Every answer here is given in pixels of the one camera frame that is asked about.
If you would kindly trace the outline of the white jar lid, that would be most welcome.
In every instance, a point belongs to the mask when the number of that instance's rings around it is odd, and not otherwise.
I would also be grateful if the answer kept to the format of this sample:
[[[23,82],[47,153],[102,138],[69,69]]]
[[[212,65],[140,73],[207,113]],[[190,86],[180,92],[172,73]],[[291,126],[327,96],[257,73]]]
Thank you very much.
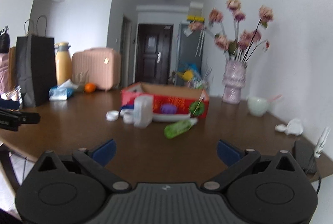
[[[112,110],[106,113],[107,121],[116,121],[119,118],[119,111]]]

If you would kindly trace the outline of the green spray bottle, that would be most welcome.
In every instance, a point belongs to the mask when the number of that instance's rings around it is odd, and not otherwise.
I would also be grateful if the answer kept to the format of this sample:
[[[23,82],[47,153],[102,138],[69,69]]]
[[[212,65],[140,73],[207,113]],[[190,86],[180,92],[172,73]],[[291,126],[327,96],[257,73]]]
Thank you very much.
[[[181,134],[189,131],[197,123],[198,123],[197,118],[191,118],[188,120],[182,120],[182,121],[175,122],[175,123],[170,124],[165,127],[164,136],[167,139],[173,139],[173,138],[180,136]]]

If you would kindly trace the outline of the clear plastic jar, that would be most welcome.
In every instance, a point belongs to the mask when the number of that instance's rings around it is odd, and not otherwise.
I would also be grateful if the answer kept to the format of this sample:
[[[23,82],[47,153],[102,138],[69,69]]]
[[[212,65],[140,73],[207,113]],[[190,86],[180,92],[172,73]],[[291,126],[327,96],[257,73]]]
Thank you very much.
[[[137,128],[146,128],[152,122],[153,118],[152,95],[140,95],[134,99],[133,120]]]

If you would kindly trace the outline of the snack packets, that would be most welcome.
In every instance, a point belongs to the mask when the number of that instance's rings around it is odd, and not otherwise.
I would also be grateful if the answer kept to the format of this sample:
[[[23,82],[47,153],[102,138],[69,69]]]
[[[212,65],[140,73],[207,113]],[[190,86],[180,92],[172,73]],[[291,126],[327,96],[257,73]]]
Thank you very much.
[[[0,103],[1,108],[7,110],[21,110],[23,106],[21,87],[17,86],[7,93],[2,93]]]

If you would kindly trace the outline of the small white container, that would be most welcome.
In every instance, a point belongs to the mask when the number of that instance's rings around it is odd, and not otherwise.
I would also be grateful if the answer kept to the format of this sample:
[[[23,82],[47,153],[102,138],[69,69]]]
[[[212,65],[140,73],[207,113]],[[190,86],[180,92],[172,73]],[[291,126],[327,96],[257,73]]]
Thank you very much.
[[[120,116],[125,124],[134,124],[133,108],[123,108],[120,111]]]

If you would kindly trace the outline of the light green bowl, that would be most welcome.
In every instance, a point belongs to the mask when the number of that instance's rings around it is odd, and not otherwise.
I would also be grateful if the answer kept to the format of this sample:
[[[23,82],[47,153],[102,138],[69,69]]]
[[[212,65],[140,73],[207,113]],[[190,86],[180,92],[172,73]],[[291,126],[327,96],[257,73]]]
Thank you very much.
[[[248,111],[251,115],[262,117],[269,109],[270,102],[265,98],[249,97],[247,99]]]

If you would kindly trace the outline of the black paper bag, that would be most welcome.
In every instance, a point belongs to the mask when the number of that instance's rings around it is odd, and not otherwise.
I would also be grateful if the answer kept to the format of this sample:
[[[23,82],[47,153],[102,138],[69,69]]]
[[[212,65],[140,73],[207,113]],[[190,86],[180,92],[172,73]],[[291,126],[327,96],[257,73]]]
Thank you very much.
[[[40,36],[31,19],[24,28],[30,30],[16,39],[16,83],[23,105],[37,107],[48,102],[49,90],[57,85],[54,39]]]

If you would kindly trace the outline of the orange fruit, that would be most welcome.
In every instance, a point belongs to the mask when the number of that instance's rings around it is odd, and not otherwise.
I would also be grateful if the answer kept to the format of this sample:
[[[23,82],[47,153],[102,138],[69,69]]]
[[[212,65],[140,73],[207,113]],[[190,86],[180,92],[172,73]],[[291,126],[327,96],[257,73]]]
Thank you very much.
[[[93,92],[96,91],[96,89],[97,89],[97,86],[93,83],[87,83],[84,86],[84,92],[85,93],[93,93]]]

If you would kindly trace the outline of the pink spoon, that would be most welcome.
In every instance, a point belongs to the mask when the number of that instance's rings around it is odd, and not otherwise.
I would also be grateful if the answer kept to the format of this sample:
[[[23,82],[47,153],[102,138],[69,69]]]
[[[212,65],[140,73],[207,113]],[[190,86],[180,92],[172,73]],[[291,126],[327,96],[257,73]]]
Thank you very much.
[[[279,99],[281,97],[282,97],[282,95],[279,94],[279,95],[276,95],[276,96],[274,96],[272,98],[269,98],[267,101],[271,103],[271,102],[274,102],[274,101],[276,101],[277,99]]]

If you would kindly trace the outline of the crumpled white tissue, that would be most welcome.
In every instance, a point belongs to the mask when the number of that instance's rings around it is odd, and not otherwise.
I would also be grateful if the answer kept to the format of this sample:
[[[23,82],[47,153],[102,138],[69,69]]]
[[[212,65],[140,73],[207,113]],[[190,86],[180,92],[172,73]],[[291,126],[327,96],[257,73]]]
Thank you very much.
[[[275,131],[286,135],[300,136],[303,134],[304,128],[300,119],[292,119],[287,125],[279,124],[275,126]]]

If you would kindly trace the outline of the yellow thermos bottle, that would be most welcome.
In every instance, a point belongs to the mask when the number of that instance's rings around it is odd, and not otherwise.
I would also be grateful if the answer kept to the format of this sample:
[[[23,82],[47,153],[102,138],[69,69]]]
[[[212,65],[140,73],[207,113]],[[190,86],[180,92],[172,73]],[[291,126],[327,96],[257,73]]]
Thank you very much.
[[[69,48],[70,45],[68,42],[59,42],[55,44],[55,65],[58,86],[72,77],[72,61]]]

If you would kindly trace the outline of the purple textured vase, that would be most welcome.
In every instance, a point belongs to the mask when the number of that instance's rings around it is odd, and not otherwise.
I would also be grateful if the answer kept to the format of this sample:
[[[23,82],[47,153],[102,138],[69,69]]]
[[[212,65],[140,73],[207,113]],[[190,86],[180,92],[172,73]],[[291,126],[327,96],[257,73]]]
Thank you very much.
[[[246,65],[240,61],[228,60],[222,84],[224,85],[222,100],[228,104],[238,105],[241,90],[246,84]]]

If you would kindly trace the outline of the clear drinking glass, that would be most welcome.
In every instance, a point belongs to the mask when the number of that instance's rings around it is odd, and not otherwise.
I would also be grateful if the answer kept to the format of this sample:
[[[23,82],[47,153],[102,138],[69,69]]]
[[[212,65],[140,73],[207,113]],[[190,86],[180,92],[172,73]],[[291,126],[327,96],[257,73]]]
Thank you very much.
[[[77,86],[85,86],[89,82],[89,72],[74,73],[71,80]]]

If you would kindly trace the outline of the yellow blue clutter pile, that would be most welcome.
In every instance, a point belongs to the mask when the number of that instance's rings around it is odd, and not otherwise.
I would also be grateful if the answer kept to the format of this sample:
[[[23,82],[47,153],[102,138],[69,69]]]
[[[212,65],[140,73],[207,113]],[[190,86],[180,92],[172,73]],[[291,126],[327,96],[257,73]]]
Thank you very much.
[[[212,72],[211,68],[208,68],[203,75],[199,73],[195,63],[181,63],[183,68],[180,71],[173,71],[169,77],[169,82],[176,85],[177,80],[183,81],[184,86],[191,89],[208,89],[209,88],[209,76]]]

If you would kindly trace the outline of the grey refrigerator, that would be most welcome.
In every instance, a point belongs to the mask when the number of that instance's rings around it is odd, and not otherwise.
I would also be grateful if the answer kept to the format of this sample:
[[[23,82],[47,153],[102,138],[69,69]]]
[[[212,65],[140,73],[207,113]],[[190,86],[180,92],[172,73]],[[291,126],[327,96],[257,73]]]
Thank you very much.
[[[194,69],[201,74],[203,33],[189,30],[189,22],[181,22],[178,29],[176,72]]]

